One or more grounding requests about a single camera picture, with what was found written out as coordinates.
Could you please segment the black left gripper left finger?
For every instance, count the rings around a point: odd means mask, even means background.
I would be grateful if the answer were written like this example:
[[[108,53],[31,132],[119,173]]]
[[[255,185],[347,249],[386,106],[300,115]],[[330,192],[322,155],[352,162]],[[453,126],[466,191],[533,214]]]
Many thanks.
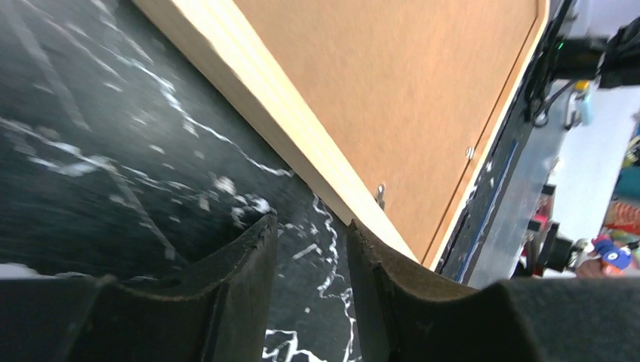
[[[259,361],[277,254],[266,215],[143,286],[101,278],[1,283],[3,361]]]

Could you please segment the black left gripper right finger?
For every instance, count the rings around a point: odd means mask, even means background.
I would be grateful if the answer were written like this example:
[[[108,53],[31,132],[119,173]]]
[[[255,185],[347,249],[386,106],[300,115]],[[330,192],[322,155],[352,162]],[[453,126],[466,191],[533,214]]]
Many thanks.
[[[638,278],[442,277],[358,220],[346,236],[365,361],[637,361]]]

